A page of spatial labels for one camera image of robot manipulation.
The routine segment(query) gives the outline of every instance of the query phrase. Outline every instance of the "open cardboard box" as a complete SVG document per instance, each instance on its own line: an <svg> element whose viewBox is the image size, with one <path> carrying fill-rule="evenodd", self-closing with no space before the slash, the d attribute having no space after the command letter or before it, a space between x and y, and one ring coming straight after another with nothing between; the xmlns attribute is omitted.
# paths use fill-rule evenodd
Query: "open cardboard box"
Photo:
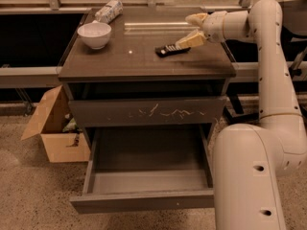
<svg viewBox="0 0 307 230"><path fill-rule="evenodd" d="M67 124L67 113L70 113L68 98L62 86L47 91L27 124L21 140L40 134L49 161L53 163L88 161L90 150L84 135L61 132Z"/></svg>

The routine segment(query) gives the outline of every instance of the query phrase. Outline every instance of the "white bowl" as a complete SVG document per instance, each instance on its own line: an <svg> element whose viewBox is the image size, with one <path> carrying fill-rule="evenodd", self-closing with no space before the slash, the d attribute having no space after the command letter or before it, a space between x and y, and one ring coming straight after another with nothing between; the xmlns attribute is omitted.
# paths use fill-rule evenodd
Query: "white bowl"
<svg viewBox="0 0 307 230"><path fill-rule="evenodd" d="M108 43L111 36L111 27L100 22L84 24L79 27L78 35L88 47L99 50Z"/></svg>

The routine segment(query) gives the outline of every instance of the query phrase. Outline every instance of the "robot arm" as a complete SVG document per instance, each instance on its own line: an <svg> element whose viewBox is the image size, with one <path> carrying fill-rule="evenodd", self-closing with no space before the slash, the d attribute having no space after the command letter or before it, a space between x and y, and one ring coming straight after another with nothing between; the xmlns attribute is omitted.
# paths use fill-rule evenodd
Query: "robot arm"
<svg viewBox="0 0 307 230"><path fill-rule="evenodd" d="M285 230L276 176L302 165L307 138L280 43L282 10L261 0L249 13L199 17L187 21L201 26L210 42L237 39L258 48L260 126L229 126L214 148L217 230Z"/></svg>

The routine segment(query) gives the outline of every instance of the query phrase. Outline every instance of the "countertop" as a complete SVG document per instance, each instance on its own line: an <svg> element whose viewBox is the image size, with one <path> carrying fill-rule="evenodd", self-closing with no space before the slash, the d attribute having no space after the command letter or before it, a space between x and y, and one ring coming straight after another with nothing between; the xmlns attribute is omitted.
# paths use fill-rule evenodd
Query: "countertop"
<svg viewBox="0 0 307 230"><path fill-rule="evenodd" d="M207 42L188 53L160 58L155 47L175 43L195 28L184 25L197 8L127 7L110 23L105 48L92 50L78 37L59 74L61 81L206 80L235 76L219 43ZM84 23L94 19L93 10Z"/></svg>

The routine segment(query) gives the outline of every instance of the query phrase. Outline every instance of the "cabinet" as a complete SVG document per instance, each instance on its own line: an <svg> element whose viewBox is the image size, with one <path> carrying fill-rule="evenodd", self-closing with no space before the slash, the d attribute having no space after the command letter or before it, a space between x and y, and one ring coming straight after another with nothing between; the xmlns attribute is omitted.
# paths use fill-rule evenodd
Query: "cabinet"
<svg viewBox="0 0 307 230"><path fill-rule="evenodd" d="M127 7L104 49L77 38L59 79L91 147L78 212L213 207L206 146L235 71L220 44L154 52L191 32L182 22L196 12Z"/></svg>

